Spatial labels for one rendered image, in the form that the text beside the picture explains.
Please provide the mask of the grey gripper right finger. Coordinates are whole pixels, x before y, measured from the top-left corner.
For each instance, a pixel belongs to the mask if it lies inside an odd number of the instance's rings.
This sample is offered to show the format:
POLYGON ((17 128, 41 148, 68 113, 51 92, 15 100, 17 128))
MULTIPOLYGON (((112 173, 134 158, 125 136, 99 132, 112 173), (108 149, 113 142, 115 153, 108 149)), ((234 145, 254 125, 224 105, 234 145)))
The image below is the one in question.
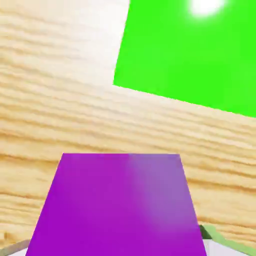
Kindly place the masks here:
POLYGON ((200 225, 207 256, 252 256, 252 248, 224 238, 214 226, 200 225))

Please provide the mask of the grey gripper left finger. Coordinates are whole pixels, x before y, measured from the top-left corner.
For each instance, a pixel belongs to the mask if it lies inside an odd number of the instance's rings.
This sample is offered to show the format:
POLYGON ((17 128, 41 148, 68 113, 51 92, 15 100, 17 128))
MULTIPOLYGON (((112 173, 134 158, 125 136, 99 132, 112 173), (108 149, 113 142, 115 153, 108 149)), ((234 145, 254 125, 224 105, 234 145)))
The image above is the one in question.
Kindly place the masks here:
POLYGON ((1 256, 26 256, 30 240, 23 240, 1 249, 1 256))

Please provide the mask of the small purple cube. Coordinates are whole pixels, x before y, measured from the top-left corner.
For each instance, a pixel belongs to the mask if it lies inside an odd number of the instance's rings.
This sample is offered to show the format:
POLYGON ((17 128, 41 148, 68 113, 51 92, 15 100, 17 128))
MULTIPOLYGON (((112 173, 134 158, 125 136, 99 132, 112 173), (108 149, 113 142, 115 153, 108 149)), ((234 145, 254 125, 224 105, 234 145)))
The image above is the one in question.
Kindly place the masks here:
POLYGON ((207 256, 180 156, 63 154, 25 256, 207 256))

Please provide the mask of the large green box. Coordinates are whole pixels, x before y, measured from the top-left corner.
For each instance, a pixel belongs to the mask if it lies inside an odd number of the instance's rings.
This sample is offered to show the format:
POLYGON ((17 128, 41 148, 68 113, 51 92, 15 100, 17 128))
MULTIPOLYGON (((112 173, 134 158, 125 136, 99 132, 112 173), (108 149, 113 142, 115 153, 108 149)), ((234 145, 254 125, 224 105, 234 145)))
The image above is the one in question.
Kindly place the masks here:
POLYGON ((113 83, 256 118, 256 0, 130 0, 113 83))

